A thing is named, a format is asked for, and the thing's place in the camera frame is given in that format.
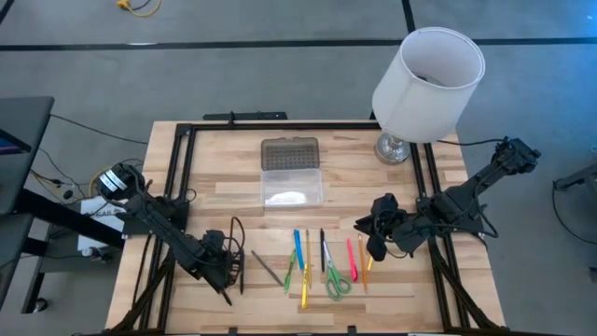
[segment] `pink pen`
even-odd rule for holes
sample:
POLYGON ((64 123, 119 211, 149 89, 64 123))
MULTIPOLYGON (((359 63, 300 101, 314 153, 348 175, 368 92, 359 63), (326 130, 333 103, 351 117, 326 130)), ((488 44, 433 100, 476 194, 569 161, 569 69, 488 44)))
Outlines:
POLYGON ((351 262, 351 274, 353 275, 353 282, 356 282, 358 278, 358 271, 356 270, 356 265, 354 264, 354 257, 353 257, 353 243, 351 243, 351 239, 346 239, 346 245, 348 246, 348 259, 351 262))

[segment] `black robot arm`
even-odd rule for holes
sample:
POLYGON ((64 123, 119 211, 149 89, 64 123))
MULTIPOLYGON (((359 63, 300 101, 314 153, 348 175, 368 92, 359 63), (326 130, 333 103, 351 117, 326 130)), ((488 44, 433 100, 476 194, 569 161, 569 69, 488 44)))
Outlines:
POLYGON ((354 227, 369 235, 368 251, 377 261, 385 257, 386 242, 393 242, 412 255, 427 238, 448 231, 497 237, 497 231, 490 223, 491 231, 484 230, 478 196, 506 175, 532 172, 540 155, 520 139, 505 138, 496 145, 487 166, 463 185, 418 201, 416 214, 399 209, 394 195, 386 194, 373 202, 371 214, 358 219, 354 227))
POLYGON ((196 279, 204 278, 214 290, 222 294, 226 302, 231 301, 224 289, 243 275, 243 250, 232 253, 232 237, 224 232, 208 230, 198 240, 184 234, 187 224, 188 201, 153 197, 147 193, 147 186, 141 173, 134 167, 118 163, 96 180, 95 187, 107 202, 126 210, 118 217, 125 222, 137 221, 147 226, 166 243, 176 262, 196 279))

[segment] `table lamp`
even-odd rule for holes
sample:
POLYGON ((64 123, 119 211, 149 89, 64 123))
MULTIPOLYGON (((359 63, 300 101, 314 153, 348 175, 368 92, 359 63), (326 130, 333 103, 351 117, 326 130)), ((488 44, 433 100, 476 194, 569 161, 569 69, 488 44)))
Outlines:
POLYGON ((373 113, 382 127, 375 154, 398 164, 407 142, 428 143, 452 132, 485 73, 479 47, 447 28, 409 34, 373 92, 373 113))

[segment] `blue pen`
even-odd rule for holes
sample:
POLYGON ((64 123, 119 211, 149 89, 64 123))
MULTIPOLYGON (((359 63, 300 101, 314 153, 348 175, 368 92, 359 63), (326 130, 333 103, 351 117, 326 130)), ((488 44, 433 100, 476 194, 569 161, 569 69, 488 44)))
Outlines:
POLYGON ((295 229, 295 246, 297 247, 298 266, 301 270, 304 270, 305 264, 302 262, 302 250, 300 249, 300 232, 297 229, 295 229))

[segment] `wooden tabletop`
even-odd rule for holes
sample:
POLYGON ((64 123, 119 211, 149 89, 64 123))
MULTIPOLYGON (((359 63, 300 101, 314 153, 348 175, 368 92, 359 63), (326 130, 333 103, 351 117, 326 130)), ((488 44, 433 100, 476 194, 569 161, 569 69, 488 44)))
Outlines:
MULTIPOLYGON (((144 176, 153 179, 150 191, 155 195, 162 194, 164 189, 175 125, 175 122, 160 121, 153 127, 144 176)), ((187 232, 198 238, 207 229, 220 229, 228 234, 230 217, 239 217, 246 230, 245 289, 243 295, 238 284, 228 289, 233 302, 230 307, 204 280, 195 280, 177 266, 166 331, 228 332, 229 327, 238 327, 239 332, 345 332, 349 325, 356 325, 360 332, 440 331, 426 245, 416 250, 413 259, 387 256, 384 262, 374 263, 368 273, 367 294, 361 283, 354 221, 369 214, 372 201, 386 192, 394 193, 399 206, 410 212, 415 210, 414 201, 418 196, 410 159, 398 166, 384 165, 376 159, 373 145, 379 135, 380 131, 357 130, 198 132, 189 181, 189 187, 197 191, 197 198, 190 204, 187 232), (325 201, 311 208, 265 210, 260 200, 261 141, 294 136, 313 136, 319 141, 325 201), (312 288, 306 310, 300 308, 299 269, 292 272, 292 285, 289 293, 284 294, 250 253, 255 250, 284 281, 289 255, 294 249, 295 228, 301 230, 303 254, 306 253, 305 230, 309 229, 311 235, 312 288), (353 240, 359 279, 353 284, 352 292, 339 302, 331 300, 324 288, 320 228, 326 232, 336 267, 349 279, 346 238, 353 240)), ((448 139, 457 140, 455 135, 448 139)), ((434 151, 442 188, 467 180, 459 147, 434 144, 434 151)), ((431 192, 422 148, 420 152, 427 190, 431 192)), ((178 167, 182 167, 183 153, 178 167)), ((503 325, 485 247, 468 234, 454 234, 453 239, 465 288, 490 319, 503 325)), ((145 240, 145 237, 135 237, 125 245, 107 328, 117 324, 131 307, 145 240)), ((399 253, 396 246, 389 249, 399 253)), ((446 288, 452 323, 457 326, 454 299, 447 283, 446 288)), ((156 303, 160 298, 159 292, 152 307, 150 326, 156 324, 156 303)))

